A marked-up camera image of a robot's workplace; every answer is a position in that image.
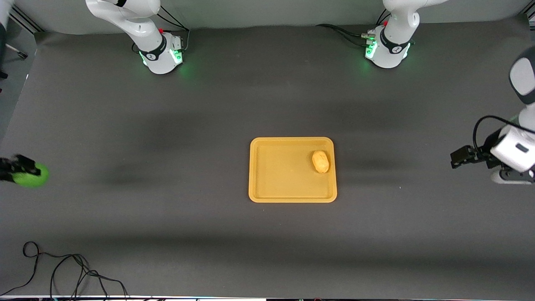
yellow tray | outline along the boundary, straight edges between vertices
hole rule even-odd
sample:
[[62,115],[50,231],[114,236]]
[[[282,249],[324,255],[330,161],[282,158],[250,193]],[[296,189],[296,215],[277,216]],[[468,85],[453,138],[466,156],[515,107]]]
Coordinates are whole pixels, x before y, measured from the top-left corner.
[[[329,170],[312,164],[324,151]],[[333,141],[327,137],[270,137],[251,142],[249,197],[257,203],[329,203],[337,196]]]

green led light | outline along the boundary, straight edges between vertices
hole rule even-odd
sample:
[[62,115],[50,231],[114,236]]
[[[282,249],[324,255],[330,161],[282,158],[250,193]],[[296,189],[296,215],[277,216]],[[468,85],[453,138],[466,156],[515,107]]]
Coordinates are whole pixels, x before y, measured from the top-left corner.
[[139,56],[141,56],[141,59],[143,60],[143,65],[147,66],[147,62],[145,62],[145,58],[141,54],[141,51],[139,51]]
[[370,49],[366,51],[366,57],[367,58],[373,58],[373,55],[375,54],[375,50],[377,49],[377,41],[374,41],[372,45],[368,46]]
[[169,49],[169,53],[177,65],[182,63],[182,56],[179,54],[178,50]]
[[407,57],[407,53],[409,53],[410,43],[407,45],[407,49],[405,50],[405,54],[403,55],[403,58]]

potato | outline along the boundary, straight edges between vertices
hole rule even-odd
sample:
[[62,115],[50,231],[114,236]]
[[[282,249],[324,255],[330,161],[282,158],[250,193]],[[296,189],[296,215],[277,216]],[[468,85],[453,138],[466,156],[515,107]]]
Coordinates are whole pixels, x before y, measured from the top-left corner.
[[329,170],[329,160],[323,150],[317,150],[312,154],[312,163],[320,174],[324,174]]

power cord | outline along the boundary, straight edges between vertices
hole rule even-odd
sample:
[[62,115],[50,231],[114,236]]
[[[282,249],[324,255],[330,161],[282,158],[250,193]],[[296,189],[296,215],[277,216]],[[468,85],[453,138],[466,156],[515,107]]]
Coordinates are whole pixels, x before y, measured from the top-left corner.
[[187,30],[187,31],[189,30],[186,26],[184,26],[182,23],[180,23],[180,21],[177,20],[172,14],[170,14],[170,13],[167,11],[167,9],[165,9],[165,7],[163,7],[163,6],[160,6],[160,7],[161,7],[161,8],[162,8],[162,9],[163,9],[163,10],[164,10],[164,11],[165,11],[165,12],[166,12],[166,13],[173,19],[173,20],[175,20],[178,24],[180,24],[180,25],[177,25],[178,27],[182,27],[184,30]]
[[483,116],[481,117],[479,120],[477,120],[476,122],[476,125],[473,127],[473,133],[472,133],[472,142],[473,142],[473,148],[476,150],[477,152],[477,155],[479,156],[480,159],[483,158],[483,154],[481,153],[481,151],[479,150],[479,147],[477,146],[477,129],[479,127],[479,124],[485,120],[485,119],[496,119],[498,121],[501,121],[505,124],[508,124],[512,127],[516,127],[517,129],[520,129],[520,130],[523,130],[523,131],[526,131],[528,133],[532,133],[532,134],[535,134],[535,131],[534,130],[530,130],[530,129],[527,129],[523,126],[520,126],[518,124],[515,124],[509,120],[506,120],[506,119],[503,119],[501,117],[498,117],[498,116],[494,116],[494,115],[486,115],[486,116]]
[[320,27],[327,27],[327,28],[330,28],[330,29],[333,29],[335,32],[337,32],[338,34],[340,34],[344,39],[346,39],[347,41],[349,41],[351,44],[353,45],[357,45],[357,46],[360,46],[360,47],[366,47],[366,45],[364,44],[359,44],[359,43],[356,43],[355,41],[353,41],[352,39],[350,39],[348,36],[352,36],[352,37],[361,37],[360,34],[356,34],[356,33],[352,33],[346,29],[343,29],[342,27],[339,27],[339,26],[336,26],[336,25],[332,25],[332,24],[318,24],[316,26],[320,26]]
[[391,13],[387,14],[384,18],[381,19],[381,21],[379,21],[379,23],[377,23],[377,25],[381,24],[386,18],[390,17],[391,15]]
[[379,18],[377,18],[377,22],[375,22],[375,25],[379,25],[379,22],[381,20],[381,17],[383,16],[383,14],[386,12],[386,9],[383,10],[383,12],[381,13],[381,15],[379,16]]
[[188,36],[186,37],[186,46],[184,47],[184,49],[182,49],[182,51],[188,50],[188,47],[189,47],[189,35],[191,33],[192,33],[192,31],[188,29]]
[[171,25],[174,25],[174,26],[177,26],[177,27],[180,27],[182,29],[184,29],[185,31],[188,30],[187,28],[185,28],[184,26],[182,25],[178,25],[178,24],[175,24],[167,19],[165,19],[161,14],[156,14],[158,17],[160,17],[162,20],[166,21],[167,23],[171,24]]
[[[34,255],[28,255],[28,253],[26,252],[26,248],[28,248],[29,245],[33,245],[35,246],[35,249],[36,249],[36,253]],[[78,289],[83,281],[83,279],[86,277],[86,276],[90,276],[90,277],[95,277],[98,279],[99,283],[100,283],[100,286],[101,286],[101,289],[102,291],[104,292],[104,295],[106,296],[106,299],[109,297],[109,294],[108,292],[106,291],[106,288],[104,287],[104,283],[102,282],[102,280],[106,280],[106,281],[110,281],[110,282],[117,282],[121,285],[121,288],[123,290],[123,293],[125,295],[125,300],[127,299],[127,296],[128,296],[128,292],[126,291],[126,288],[124,286],[124,284],[119,281],[119,280],[116,280],[116,279],[112,279],[112,278],[108,278],[108,277],[105,277],[105,276],[102,276],[100,275],[96,270],[94,269],[89,269],[89,262],[87,261],[87,259],[81,255],[81,254],[66,254],[66,255],[53,255],[53,254],[50,254],[50,253],[47,253],[47,252],[41,252],[41,250],[39,249],[39,246],[35,243],[35,242],[32,242],[32,241],[29,241],[29,242],[26,242],[24,244],[24,246],[22,247],[22,254],[24,255],[24,257],[26,258],[34,258],[35,257],[35,263],[34,263],[34,268],[33,268],[33,272],[32,272],[32,275],[30,277],[30,279],[23,285],[21,286],[18,286],[18,287],[14,287],[10,290],[8,290],[7,292],[1,294],[0,296],[4,296],[6,294],[9,294],[10,292],[12,292],[13,290],[16,290],[16,289],[20,289],[20,288],[23,288],[25,286],[27,286],[34,278],[35,276],[35,273],[37,272],[37,264],[39,263],[39,257],[41,255],[47,255],[47,256],[50,256],[52,258],[63,258],[57,265],[56,267],[54,268],[54,270],[52,271],[52,275],[50,276],[50,289],[49,289],[49,295],[50,295],[50,300],[53,300],[54,298],[52,297],[52,285],[54,283],[54,277],[56,276],[56,271],[57,269],[59,268],[59,266],[61,266],[67,259],[69,258],[72,258],[74,260],[74,262],[76,262],[79,266],[80,266],[80,275],[78,276],[78,281],[76,283],[76,287],[74,288],[74,291],[73,293],[71,294],[71,299],[76,299],[76,297],[78,296]]]

green ball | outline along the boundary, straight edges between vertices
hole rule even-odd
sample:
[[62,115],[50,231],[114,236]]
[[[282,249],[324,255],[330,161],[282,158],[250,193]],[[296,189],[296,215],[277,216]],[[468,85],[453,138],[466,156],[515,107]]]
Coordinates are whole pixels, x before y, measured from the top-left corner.
[[43,186],[48,180],[48,169],[41,163],[35,163],[35,167],[41,170],[40,176],[27,174],[25,172],[16,172],[13,174],[13,181],[22,187],[37,188]]

